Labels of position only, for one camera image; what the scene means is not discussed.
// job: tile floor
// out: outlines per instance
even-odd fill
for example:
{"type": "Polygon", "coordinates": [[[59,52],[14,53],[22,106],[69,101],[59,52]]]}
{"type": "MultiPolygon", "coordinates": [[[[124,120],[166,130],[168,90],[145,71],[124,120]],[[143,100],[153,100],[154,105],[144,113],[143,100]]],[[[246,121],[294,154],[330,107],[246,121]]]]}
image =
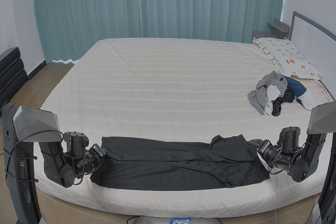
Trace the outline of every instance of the tile floor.
{"type": "MultiPolygon", "coordinates": [[[[40,108],[51,91],[71,67],[73,67],[72,63],[49,63],[19,90],[12,101],[33,108],[40,108]]],[[[2,148],[1,125],[0,131],[0,148],[2,148]]],[[[14,224],[16,222],[16,215],[4,180],[3,165],[4,159],[3,156],[0,156],[0,224],[14,224]]],[[[125,224],[126,220],[131,217],[71,204],[46,195],[39,189],[37,191],[39,204],[47,218],[48,224],[125,224]]],[[[307,220],[314,201],[317,198],[318,195],[315,195],[270,212],[236,218],[221,218],[221,221],[223,224],[290,224],[292,222],[303,224],[307,220]]]]}

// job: mattress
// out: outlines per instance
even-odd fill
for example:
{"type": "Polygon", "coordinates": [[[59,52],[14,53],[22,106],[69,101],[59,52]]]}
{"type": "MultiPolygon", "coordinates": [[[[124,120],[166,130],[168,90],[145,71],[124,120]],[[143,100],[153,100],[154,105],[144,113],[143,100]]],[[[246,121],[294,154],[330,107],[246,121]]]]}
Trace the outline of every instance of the mattress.
{"type": "MultiPolygon", "coordinates": [[[[243,134],[247,141],[260,138],[276,143],[281,129],[290,125],[301,128],[302,145],[309,111],[294,101],[282,105],[279,117],[266,117],[246,100],[247,93],[273,70],[270,59],[254,44],[105,39],[75,64],[42,109],[58,115],[61,131],[85,133],[90,146],[101,144],[102,136],[210,143],[216,135],[243,134]]],[[[302,83],[317,104],[331,101],[319,81],[302,83]]],[[[283,172],[237,188],[141,191],[104,188],[86,176],[82,184],[63,188],[44,175],[38,144],[35,175],[43,192],[107,212],[170,218],[235,217],[266,212],[319,193],[331,139],[327,136],[317,171],[301,183],[283,172]]]]}

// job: pillowcase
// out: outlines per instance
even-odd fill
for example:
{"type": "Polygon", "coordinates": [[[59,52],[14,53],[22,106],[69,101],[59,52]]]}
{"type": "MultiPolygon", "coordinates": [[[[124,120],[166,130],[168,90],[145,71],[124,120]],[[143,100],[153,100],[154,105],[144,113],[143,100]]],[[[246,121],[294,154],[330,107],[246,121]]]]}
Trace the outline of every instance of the pillowcase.
{"type": "Polygon", "coordinates": [[[321,79],[322,75],[301,55],[289,39],[263,37],[253,42],[267,54],[280,74],[301,79],[321,79]]]}

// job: gray cloth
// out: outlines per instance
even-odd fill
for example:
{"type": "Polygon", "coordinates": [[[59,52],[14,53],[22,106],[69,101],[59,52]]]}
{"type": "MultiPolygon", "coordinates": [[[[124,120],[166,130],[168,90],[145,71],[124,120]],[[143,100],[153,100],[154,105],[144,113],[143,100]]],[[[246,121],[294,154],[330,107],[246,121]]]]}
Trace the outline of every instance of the gray cloth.
{"type": "Polygon", "coordinates": [[[265,113],[267,106],[267,94],[266,90],[270,85],[278,87],[281,96],[284,95],[287,89],[287,80],[276,71],[264,76],[262,80],[259,80],[254,91],[250,91],[247,95],[249,102],[258,110],[260,114],[265,113]]]}

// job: white headboard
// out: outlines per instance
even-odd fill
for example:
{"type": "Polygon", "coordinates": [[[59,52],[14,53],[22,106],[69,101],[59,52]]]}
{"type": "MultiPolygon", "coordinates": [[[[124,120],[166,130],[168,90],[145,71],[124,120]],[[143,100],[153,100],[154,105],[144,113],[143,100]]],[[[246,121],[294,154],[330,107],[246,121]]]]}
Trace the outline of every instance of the white headboard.
{"type": "Polygon", "coordinates": [[[289,40],[322,74],[320,81],[335,99],[336,35],[294,11],[289,40]]]}

